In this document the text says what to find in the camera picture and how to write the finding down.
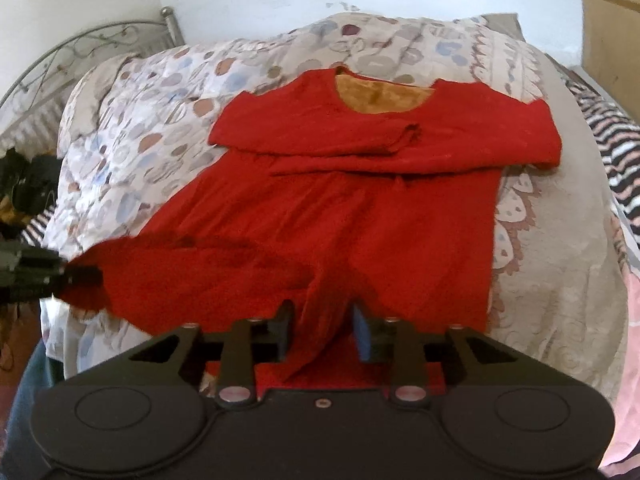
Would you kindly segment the metal bed headboard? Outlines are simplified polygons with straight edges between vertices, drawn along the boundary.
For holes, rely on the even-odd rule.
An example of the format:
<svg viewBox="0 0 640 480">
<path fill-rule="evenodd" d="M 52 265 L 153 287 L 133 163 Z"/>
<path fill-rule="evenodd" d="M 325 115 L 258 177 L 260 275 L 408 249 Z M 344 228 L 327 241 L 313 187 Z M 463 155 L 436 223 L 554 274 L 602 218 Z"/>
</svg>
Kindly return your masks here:
<svg viewBox="0 0 640 480">
<path fill-rule="evenodd" d="M 26 158 L 52 151 L 62 113 L 75 84 L 94 66 L 123 54 L 146 58 L 182 46 L 174 10 L 156 20 L 136 18 L 92 26 L 36 58 L 1 96 L 1 151 Z"/>
</svg>

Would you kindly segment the black white striped cloth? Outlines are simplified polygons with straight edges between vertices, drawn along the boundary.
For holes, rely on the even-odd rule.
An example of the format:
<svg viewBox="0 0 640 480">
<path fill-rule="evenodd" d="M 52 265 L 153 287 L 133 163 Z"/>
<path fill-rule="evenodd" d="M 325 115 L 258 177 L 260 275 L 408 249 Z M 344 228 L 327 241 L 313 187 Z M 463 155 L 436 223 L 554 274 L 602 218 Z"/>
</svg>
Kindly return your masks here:
<svg viewBox="0 0 640 480">
<path fill-rule="evenodd" d="M 615 210 L 639 246 L 639 125 L 574 70 L 549 60 L 582 112 L 600 153 Z"/>
</svg>

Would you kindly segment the red knit sweater dress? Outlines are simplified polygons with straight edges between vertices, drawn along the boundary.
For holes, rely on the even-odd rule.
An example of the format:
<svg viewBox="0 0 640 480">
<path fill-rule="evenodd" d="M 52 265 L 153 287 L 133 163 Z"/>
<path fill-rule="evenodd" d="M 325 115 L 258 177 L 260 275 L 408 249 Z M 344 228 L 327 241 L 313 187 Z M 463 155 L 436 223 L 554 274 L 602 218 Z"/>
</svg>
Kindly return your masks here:
<svg viewBox="0 0 640 480">
<path fill-rule="evenodd" d="M 377 385 L 346 328 L 357 304 L 421 332 L 484 330 L 503 170 L 561 159 L 548 105 L 439 80 L 420 103 L 365 113 L 346 93 L 355 81 L 310 70 L 239 94 L 208 137 L 224 156 L 138 235 L 75 258 L 102 278 L 63 300 L 154 336 L 223 332 L 291 300 L 292 346 L 258 366 L 262 388 Z"/>
</svg>

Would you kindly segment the brown plywood wardrobe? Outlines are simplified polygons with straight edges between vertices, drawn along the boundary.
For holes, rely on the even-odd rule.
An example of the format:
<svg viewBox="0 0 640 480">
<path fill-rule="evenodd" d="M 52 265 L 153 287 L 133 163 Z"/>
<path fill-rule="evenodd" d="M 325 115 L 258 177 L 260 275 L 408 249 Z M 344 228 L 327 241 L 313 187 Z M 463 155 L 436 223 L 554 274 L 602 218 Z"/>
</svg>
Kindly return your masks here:
<svg viewBox="0 0 640 480">
<path fill-rule="evenodd" d="M 582 0 L 582 67 L 639 118 L 639 0 Z"/>
</svg>

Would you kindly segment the patterned circle print quilt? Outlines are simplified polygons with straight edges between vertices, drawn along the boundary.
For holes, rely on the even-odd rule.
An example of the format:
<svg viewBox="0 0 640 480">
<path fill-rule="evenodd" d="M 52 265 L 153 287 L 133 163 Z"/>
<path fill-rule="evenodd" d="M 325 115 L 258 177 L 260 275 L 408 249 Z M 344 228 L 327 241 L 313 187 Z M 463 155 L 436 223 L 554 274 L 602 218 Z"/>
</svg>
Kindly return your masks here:
<svg viewBox="0 0 640 480">
<path fill-rule="evenodd" d="M 65 105 L 58 203 L 44 244 L 74 258 L 102 240 L 139 232 L 220 159 L 206 136 L 221 107 L 241 91 L 269 90 L 333 65 L 417 86 L 480 81 L 523 102 L 548 102 L 562 139 L 561 166 L 551 174 L 511 169 L 500 182 L 489 329 L 620 400 L 631 317 L 612 194 L 574 98 L 512 14 L 441 22 L 340 13 L 264 41 L 105 61 L 81 78 Z"/>
</svg>

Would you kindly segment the pink cloth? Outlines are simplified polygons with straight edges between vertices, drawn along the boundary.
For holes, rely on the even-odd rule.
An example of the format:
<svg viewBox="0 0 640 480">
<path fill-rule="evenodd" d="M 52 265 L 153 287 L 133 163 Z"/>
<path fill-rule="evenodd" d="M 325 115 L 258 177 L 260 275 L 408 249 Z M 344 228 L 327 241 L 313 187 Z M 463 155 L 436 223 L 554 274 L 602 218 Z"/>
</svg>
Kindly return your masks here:
<svg viewBox="0 0 640 480">
<path fill-rule="evenodd" d="M 620 391 L 614 403 L 615 431 L 601 470 L 609 477 L 639 467 L 639 268 L 631 264 L 624 272 L 627 286 L 628 337 Z"/>
</svg>

